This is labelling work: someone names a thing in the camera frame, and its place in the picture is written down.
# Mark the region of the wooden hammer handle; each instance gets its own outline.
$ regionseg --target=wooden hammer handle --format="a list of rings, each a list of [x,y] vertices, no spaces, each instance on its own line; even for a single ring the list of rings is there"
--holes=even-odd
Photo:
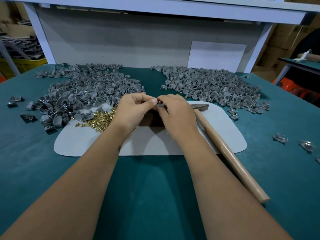
[[[193,110],[197,120],[206,130],[211,140],[219,151],[226,158],[228,163],[232,166],[246,189],[260,202],[264,203],[270,200],[269,196],[263,191],[263,189],[258,185],[246,168],[241,164],[236,155],[231,151],[228,145],[224,142],[221,136],[215,131],[215,129],[209,124],[204,115],[198,110]]]

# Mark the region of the person's right hand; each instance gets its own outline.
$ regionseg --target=person's right hand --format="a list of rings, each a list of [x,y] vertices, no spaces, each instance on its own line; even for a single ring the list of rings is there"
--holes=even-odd
[[[185,138],[200,134],[196,116],[191,105],[180,95],[161,95],[158,97],[167,107],[155,106],[170,136],[179,144]]]

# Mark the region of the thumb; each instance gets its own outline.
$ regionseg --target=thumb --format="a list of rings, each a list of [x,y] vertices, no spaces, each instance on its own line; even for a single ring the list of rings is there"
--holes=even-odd
[[[158,103],[158,100],[156,98],[154,98],[154,99],[151,99],[149,101],[144,102],[143,104],[140,104],[139,106],[140,106],[142,112],[145,114],[150,109],[152,109],[157,103]]]

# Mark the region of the green tabletop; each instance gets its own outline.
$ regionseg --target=green tabletop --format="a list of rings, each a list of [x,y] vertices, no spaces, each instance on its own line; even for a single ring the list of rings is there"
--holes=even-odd
[[[26,124],[19,117],[26,112],[26,102],[36,101],[50,84],[62,80],[34,78],[43,69],[53,66],[42,65],[0,84],[0,234],[78,159],[54,152],[61,129],[48,135],[39,121]],[[151,96],[172,92],[160,90],[166,78],[156,70],[121,72],[141,80]],[[320,155],[320,110],[254,74],[245,81],[261,86],[261,100],[272,107],[261,115],[239,109],[235,125],[248,147],[237,156],[270,196],[265,208],[284,229],[294,239],[320,239],[320,165],[315,162]],[[26,102],[9,109],[10,96],[23,96]],[[40,118],[38,111],[31,113]],[[289,138],[286,145],[273,140],[276,133]],[[315,151],[307,153],[300,140],[313,142]],[[183,156],[119,157],[94,239],[205,238]]]
[[[320,72],[319,62],[309,61],[309,60],[303,61],[303,62],[296,62],[293,59],[289,59],[289,58],[279,58],[279,60],[301,67],[301,68],[309,69],[311,71]]]

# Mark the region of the hand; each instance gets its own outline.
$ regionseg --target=hand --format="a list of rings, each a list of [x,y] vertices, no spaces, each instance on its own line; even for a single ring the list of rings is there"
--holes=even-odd
[[[126,94],[121,98],[111,124],[119,125],[125,132],[131,133],[142,121],[146,112],[154,108],[157,103],[155,97],[144,93]]]
[[[185,138],[200,134],[197,119],[190,104],[180,95],[161,95],[158,97],[167,110],[155,106],[170,136],[179,144]]]

